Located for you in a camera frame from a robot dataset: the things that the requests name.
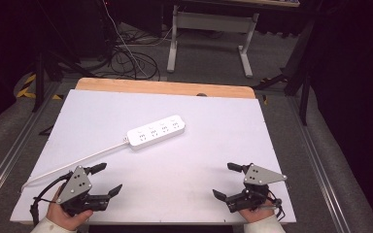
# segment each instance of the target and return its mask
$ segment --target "gray carpet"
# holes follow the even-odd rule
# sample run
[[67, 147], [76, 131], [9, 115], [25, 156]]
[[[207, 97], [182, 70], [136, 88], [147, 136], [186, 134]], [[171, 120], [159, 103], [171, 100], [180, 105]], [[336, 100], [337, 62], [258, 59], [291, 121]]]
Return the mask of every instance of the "gray carpet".
[[[286, 65], [296, 43], [296, 38], [282, 39], [277, 35], [255, 33], [248, 51], [254, 78], [246, 79], [237, 52], [237, 46], [244, 40], [245, 36], [240, 34], [224, 33], [218, 39], [210, 39], [200, 33], [188, 31], [179, 38], [177, 63], [173, 74], [166, 73], [168, 41], [155, 47], [131, 47], [131, 50], [153, 57], [158, 64], [160, 75], [168, 82], [255, 85], [263, 78], [280, 74], [280, 68]], [[78, 76], [68, 77], [70, 79], [65, 79], [60, 84], [56, 94], [67, 95], [68, 90], [74, 88]], [[14, 92], [18, 92], [24, 80], [19, 81]], [[256, 95], [261, 101], [282, 171], [288, 175], [289, 196], [297, 217], [296, 223], [284, 227], [287, 232], [337, 232], [313, 169], [308, 146], [297, 123], [298, 118], [291, 110], [288, 97], [281, 91], [283, 86], [284, 84], [278, 83], [268, 91], [259, 91]], [[267, 94], [267, 105], [260, 98], [262, 94]], [[0, 163], [30, 116], [33, 103], [34, 99], [31, 98], [18, 98], [17, 102], [0, 116]], [[31, 137], [14, 168], [0, 188], [0, 232], [29, 232], [32, 229], [32, 226], [10, 222], [9, 218], [18, 199], [17, 192], [26, 182], [48, 138], [38, 134], [55, 123], [62, 104], [63, 100], [50, 100], [33, 127]], [[313, 92], [307, 117], [307, 130], [337, 194], [351, 232], [373, 232], [371, 209], [317, 109]], [[242, 227], [236, 226], [235, 231], [242, 231]]]

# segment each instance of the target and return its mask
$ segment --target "power strip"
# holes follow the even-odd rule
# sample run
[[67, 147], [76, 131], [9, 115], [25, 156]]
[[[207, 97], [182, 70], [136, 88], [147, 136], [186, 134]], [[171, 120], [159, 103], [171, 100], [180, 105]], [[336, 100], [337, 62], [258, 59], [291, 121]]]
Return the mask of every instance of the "power strip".
[[184, 133], [186, 124], [180, 116], [174, 115], [128, 131], [127, 139], [133, 150], [164, 141]]

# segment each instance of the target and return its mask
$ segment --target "table leg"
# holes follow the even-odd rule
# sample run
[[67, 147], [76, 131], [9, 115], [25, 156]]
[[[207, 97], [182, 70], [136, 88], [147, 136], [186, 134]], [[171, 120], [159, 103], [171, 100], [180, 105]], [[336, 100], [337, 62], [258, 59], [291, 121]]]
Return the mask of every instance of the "table leg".
[[178, 17], [178, 6], [174, 6], [174, 11], [172, 14], [172, 38], [171, 38], [171, 47], [169, 49], [169, 57], [168, 57], [168, 66], [166, 70], [169, 73], [173, 73], [175, 71], [175, 60], [177, 58], [177, 17]]
[[241, 62], [244, 67], [245, 77], [252, 78], [253, 71], [251, 70], [250, 61], [248, 60], [247, 50], [250, 46], [251, 39], [253, 38], [256, 22], [258, 21], [259, 14], [254, 14], [253, 20], [250, 23], [250, 27], [247, 32], [247, 39], [244, 46], [239, 46], [238, 51], [241, 57]]

